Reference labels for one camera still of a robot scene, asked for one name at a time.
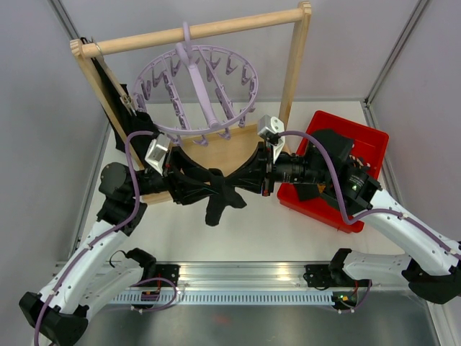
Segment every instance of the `wooden dowel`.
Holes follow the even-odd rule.
[[[279,111],[279,119],[283,121],[285,128],[288,128],[288,118],[290,117],[291,104],[295,98],[297,80],[300,76],[305,41],[308,36],[309,21],[312,14],[308,1],[300,2],[298,8],[303,11],[303,18],[299,22],[296,22],[295,27],[293,27],[290,54],[288,55],[287,72],[285,73]]]
[[[243,17],[237,19],[228,19],[221,22],[208,24],[192,25],[190,27],[191,38],[203,38],[231,32],[239,32],[260,27],[271,27],[286,23],[298,22],[304,17],[304,9],[289,9],[287,11],[272,12],[267,14],[259,14],[256,16]],[[85,58],[94,58],[108,54],[126,52],[156,45],[165,45],[167,43],[176,43],[184,40],[184,32],[182,28],[152,32],[150,34],[142,34],[130,37],[116,38],[95,43],[88,43],[81,46],[81,53]]]

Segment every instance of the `black joint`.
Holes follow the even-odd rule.
[[[98,221],[103,220],[107,223],[112,225],[118,225],[126,220],[131,213],[133,212],[135,206],[135,201],[132,200],[130,203],[121,203],[117,202],[116,200],[106,199],[104,204],[102,205],[101,210],[97,214]],[[128,225],[122,227],[118,231],[122,231],[127,236],[130,236],[131,233],[135,230],[138,224],[141,221],[145,211],[147,209],[147,204],[140,203],[139,209],[134,217],[134,219],[129,222]]]
[[[144,269],[141,280],[154,278],[157,263],[157,259],[154,256],[142,249],[135,248],[127,252],[125,257],[135,260]]]
[[[35,328],[38,315],[43,307],[40,296],[31,292],[25,293],[19,301],[19,307],[29,325]],[[40,333],[56,345],[75,345],[88,327],[87,310],[88,307],[79,306],[74,314],[69,315],[61,314],[48,306],[40,325]]]

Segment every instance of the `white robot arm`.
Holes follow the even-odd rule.
[[[263,196],[273,192],[275,182],[291,183],[297,189],[308,187],[309,193],[314,191],[312,198],[322,197],[339,209],[345,222],[362,219],[405,251],[399,256],[386,256],[340,249],[326,267],[306,265],[310,287],[354,287],[360,280],[382,285],[408,284],[418,296],[435,303],[445,303],[461,294],[459,244],[410,214],[363,167],[351,163],[353,140],[331,130],[312,136],[284,131],[283,123],[269,116],[260,120],[258,134],[264,142],[227,177],[219,169],[201,167],[179,147],[169,149],[169,140],[163,134],[130,134],[125,144],[128,167],[114,163],[102,171],[99,191],[107,198],[98,213],[98,222],[58,275],[39,293],[26,293],[19,303],[30,325],[36,327],[35,346],[39,331],[57,345],[74,345],[91,318],[120,291],[153,277],[156,259],[134,249],[120,266],[92,283],[108,256],[139,224],[147,207],[140,202],[140,196],[163,191],[169,191],[173,201],[182,205],[209,198],[205,222],[214,226],[226,206],[246,205],[236,187]],[[130,160],[129,141],[139,135],[153,135],[146,154],[152,168],[136,172]],[[309,139],[304,156],[282,151],[284,136],[288,135]],[[317,184],[326,186],[322,193]]]

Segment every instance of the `gray wall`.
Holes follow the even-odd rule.
[[[461,2],[432,1],[373,110],[405,204],[461,240]],[[461,298],[450,305],[461,327]]]
[[[292,9],[299,0],[63,0],[82,35],[108,40],[265,12]],[[310,23],[298,98],[364,98],[385,63],[417,0],[311,0]],[[252,62],[260,78],[259,99],[282,95],[292,25],[197,40],[234,49]],[[107,56],[120,81],[130,85],[143,67],[173,45]],[[181,85],[187,74],[178,79]],[[229,84],[226,91],[241,94]],[[191,88],[179,90],[191,99]],[[151,99],[168,100],[158,92]]]
[[[28,345],[18,302],[70,250],[102,109],[46,0],[0,1],[0,344]]]

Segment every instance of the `red tray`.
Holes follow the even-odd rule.
[[[353,138],[354,148],[352,149],[352,155],[362,157],[365,162],[370,163],[371,167],[368,172],[372,177],[377,178],[381,170],[386,146],[388,145],[389,135],[387,133],[318,110],[315,112],[306,133],[311,134],[324,128],[330,128],[340,135]],[[307,145],[308,140],[303,139],[296,154],[303,155]],[[353,225],[346,225],[342,221],[340,212],[330,207],[320,197],[300,202],[296,190],[291,184],[282,184],[277,197],[280,204],[322,221],[340,231],[358,233],[363,229],[364,224],[361,221]]]

